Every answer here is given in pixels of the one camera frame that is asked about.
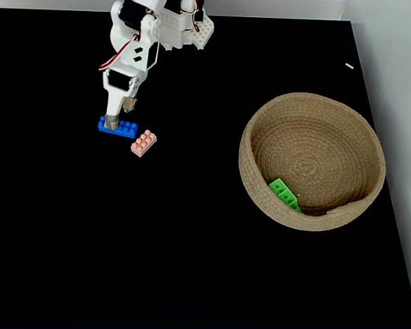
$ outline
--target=black mat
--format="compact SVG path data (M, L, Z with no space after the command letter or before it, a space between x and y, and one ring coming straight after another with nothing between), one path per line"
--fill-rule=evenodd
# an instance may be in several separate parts
M349 225L300 232L238 171L278 95L373 124L351 24L212 19L206 49L161 49L122 113L158 137L140 159L97 131L110 15L0 10L0 326L411 327L387 185Z

